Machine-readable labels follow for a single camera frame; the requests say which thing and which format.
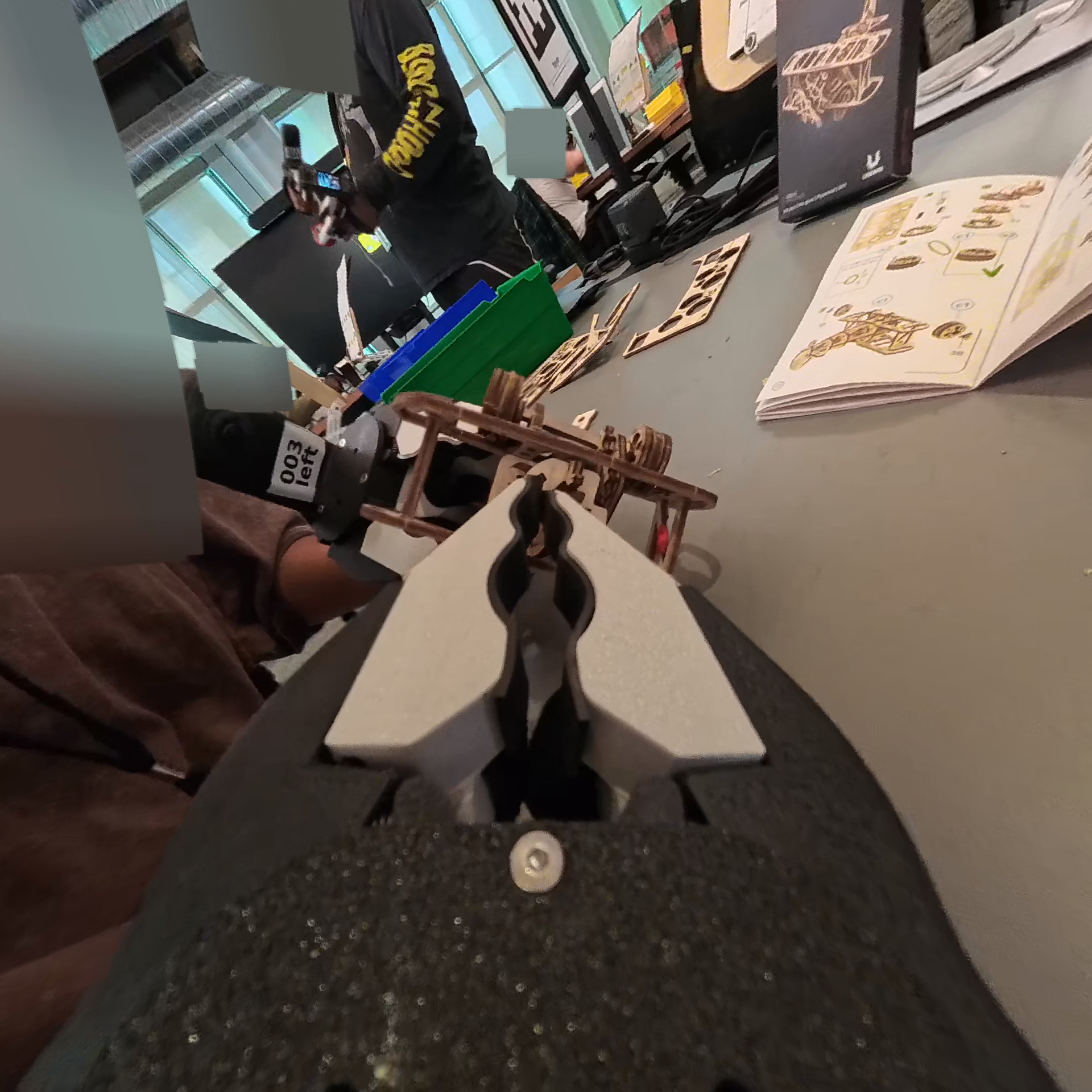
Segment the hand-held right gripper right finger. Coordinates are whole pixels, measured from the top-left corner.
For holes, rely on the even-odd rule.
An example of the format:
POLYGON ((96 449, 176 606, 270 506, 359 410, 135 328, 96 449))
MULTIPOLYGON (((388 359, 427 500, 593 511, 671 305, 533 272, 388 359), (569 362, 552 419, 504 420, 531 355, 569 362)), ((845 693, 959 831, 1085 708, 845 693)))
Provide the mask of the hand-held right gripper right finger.
POLYGON ((656 779, 755 765, 767 747, 675 579, 569 495, 544 496, 581 761, 630 796, 656 779))

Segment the silver ventilation duct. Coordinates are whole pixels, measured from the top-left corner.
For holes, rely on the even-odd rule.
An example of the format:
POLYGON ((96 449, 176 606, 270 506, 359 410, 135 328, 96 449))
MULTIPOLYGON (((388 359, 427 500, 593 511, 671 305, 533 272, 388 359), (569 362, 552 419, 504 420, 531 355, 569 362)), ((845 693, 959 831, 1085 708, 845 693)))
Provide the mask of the silver ventilation duct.
POLYGON ((147 187, 180 171, 257 116, 289 112, 310 96, 251 78, 204 73, 119 133, 132 183, 147 187))

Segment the rounded wooden board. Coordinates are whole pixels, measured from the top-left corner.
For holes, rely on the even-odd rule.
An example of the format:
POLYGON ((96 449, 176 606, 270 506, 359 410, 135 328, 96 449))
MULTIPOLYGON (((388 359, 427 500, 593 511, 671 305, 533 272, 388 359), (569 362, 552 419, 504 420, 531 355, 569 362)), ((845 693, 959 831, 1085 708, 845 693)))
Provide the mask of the rounded wooden board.
POLYGON ((744 90, 775 71, 776 1, 700 1, 704 75, 713 90, 744 90))

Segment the black model kit box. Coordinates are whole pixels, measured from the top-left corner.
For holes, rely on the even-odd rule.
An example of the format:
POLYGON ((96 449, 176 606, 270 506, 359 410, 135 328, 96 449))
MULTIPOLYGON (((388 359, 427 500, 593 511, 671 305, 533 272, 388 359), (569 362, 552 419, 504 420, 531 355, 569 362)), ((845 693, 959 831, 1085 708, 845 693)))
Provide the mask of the black model kit box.
POLYGON ((921 1, 779 1, 779 219, 797 224, 912 171, 921 1))

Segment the green plastic bin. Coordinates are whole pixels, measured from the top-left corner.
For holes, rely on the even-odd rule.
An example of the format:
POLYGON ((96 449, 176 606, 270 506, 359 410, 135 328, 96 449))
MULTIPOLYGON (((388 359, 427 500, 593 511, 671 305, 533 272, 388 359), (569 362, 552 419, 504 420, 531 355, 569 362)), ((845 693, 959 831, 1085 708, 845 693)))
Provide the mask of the green plastic bin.
POLYGON ((541 262, 507 280, 380 400, 392 404, 410 392, 438 394, 480 405, 495 370, 529 377, 573 335, 541 262))

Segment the person's left forearm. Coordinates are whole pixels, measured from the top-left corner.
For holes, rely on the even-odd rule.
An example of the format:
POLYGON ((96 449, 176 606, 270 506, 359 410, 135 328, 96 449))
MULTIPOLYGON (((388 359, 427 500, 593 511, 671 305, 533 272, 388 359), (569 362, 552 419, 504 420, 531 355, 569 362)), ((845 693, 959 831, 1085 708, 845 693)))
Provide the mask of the person's left forearm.
POLYGON ((292 547, 318 544, 288 508, 198 479, 202 551, 190 560, 195 592, 249 675, 298 652, 316 628, 288 596, 292 547))

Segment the brown wooden model vehicle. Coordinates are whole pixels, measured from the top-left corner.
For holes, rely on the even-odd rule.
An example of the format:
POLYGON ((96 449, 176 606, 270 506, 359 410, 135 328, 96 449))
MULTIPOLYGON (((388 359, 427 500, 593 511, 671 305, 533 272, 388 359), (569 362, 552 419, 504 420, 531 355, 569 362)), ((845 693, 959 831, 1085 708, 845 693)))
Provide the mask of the brown wooden model vehicle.
POLYGON ((420 391, 397 394, 391 407, 401 423, 420 429, 420 443, 396 501, 364 502, 363 519, 436 543, 449 537, 452 530, 428 522, 419 510, 438 448, 450 441, 499 458, 491 497, 535 475, 545 489, 568 494, 605 523, 624 496, 648 501, 654 511, 644 553, 672 573, 688 517, 715 509, 717 496, 667 473, 670 435, 648 425, 631 434, 612 426, 596 434, 557 422, 539 402, 524 402, 523 388, 520 375, 495 370, 480 406, 420 391))

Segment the black and white tag poster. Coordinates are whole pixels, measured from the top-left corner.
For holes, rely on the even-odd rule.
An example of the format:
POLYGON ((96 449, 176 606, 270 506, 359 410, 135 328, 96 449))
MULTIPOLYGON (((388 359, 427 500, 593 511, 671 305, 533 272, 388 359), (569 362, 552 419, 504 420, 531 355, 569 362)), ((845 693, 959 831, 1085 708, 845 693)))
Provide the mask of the black and white tag poster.
POLYGON ((585 84, 589 63, 553 1, 494 1, 549 107, 562 108, 585 84))

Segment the blue plastic bin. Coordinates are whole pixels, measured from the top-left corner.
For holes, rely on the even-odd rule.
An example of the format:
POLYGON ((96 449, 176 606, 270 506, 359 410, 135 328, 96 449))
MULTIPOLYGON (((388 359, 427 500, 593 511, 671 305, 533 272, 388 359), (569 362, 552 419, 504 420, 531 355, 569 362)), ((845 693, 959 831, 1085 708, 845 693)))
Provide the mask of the blue plastic bin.
POLYGON ((450 334, 458 323, 465 320, 480 306, 492 302, 496 297, 497 292, 484 280, 480 280, 429 327, 411 337, 384 361, 379 363, 379 366, 358 385, 359 393, 373 403, 381 400, 388 389, 419 363, 446 335, 450 334))

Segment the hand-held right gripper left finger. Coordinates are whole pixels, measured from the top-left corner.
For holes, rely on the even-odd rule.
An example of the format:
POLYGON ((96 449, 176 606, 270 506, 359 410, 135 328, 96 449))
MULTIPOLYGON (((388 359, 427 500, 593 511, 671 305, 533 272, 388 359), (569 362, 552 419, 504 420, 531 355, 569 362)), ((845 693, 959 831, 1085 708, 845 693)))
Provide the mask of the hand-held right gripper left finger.
POLYGON ((533 539, 526 477, 407 573, 327 733, 333 757, 420 776, 460 820, 515 816, 527 744, 517 606, 533 539))

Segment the person's brown hoodie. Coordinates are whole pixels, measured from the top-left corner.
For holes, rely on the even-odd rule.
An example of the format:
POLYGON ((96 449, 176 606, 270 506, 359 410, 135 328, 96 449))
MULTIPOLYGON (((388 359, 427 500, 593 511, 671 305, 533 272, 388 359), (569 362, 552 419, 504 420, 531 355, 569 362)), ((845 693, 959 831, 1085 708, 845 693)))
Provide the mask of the person's brown hoodie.
MULTIPOLYGON (((198 780, 271 695, 198 598, 191 557, 1 579, 1 661, 198 780)), ((2 679, 1 728, 98 751, 71 719, 2 679)), ((134 914, 190 794, 109 764, 1 753, 2 973, 111 931, 134 914)))

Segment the long wooden parts sheet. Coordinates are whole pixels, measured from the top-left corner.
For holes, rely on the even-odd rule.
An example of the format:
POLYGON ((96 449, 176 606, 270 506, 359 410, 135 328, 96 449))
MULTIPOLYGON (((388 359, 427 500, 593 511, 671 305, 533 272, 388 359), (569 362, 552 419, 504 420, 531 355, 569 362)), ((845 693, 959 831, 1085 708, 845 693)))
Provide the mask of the long wooden parts sheet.
POLYGON ((524 380, 520 397, 522 408, 529 408, 545 394, 560 389, 583 373, 600 351, 608 346, 639 289, 640 283, 637 282, 615 306, 604 327, 597 325, 598 314, 594 314, 585 333, 563 342, 524 380))

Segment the wooden sheet with round holes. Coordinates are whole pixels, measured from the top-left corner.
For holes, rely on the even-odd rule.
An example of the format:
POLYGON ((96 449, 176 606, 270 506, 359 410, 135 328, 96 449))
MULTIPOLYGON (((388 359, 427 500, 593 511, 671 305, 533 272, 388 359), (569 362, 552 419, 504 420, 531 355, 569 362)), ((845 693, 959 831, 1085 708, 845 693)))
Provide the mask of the wooden sheet with round holes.
POLYGON ((672 313, 657 327, 640 332, 630 340, 622 357, 634 357, 641 351, 655 348, 670 339, 678 337, 703 325, 717 307, 735 268, 746 252, 751 235, 744 233, 717 249, 695 259, 693 278, 688 290, 672 313))

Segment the grey desk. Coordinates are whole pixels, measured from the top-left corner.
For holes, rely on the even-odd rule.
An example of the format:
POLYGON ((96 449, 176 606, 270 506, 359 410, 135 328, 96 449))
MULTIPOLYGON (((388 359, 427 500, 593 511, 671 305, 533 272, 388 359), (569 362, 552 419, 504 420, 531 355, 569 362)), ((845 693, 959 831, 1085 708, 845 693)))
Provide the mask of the grey desk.
POLYGON ((774 210, 712 318, 551 397, 651 424, 707 480, 680 578, 833 719, 964 948, 1067 1090, 1090 1090, 1090 320, 992 385, 759 425, 855 210, 774 210))

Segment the black hoodie drawstring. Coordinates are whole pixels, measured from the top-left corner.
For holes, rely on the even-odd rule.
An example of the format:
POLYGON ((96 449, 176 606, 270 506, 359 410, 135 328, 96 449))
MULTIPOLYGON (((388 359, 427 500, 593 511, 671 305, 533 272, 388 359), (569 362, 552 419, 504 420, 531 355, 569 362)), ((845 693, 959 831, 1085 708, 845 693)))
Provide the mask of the black hoodie drawstring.
POLYGON ((54 746, 46 746, 46 744, 35 744, 17 736, 17 734, 2 729, 2 744, 4 746, 100 762, 127 773, 157 778, 177 785, 183 792, 192 792, 189 787, 192 782, 189 773, 158 761, 140 739, 127 735, 120 729, 114 729, 112 726, 104 723, 100 719, 93 717, 90 712, 79 708, 68 698, 40 687, 5 663, 1 664, 1 677, 9 685, 22 691, 34 703, 74 721, 95 741, 98 751, 94 753, 66 751, 54 746))

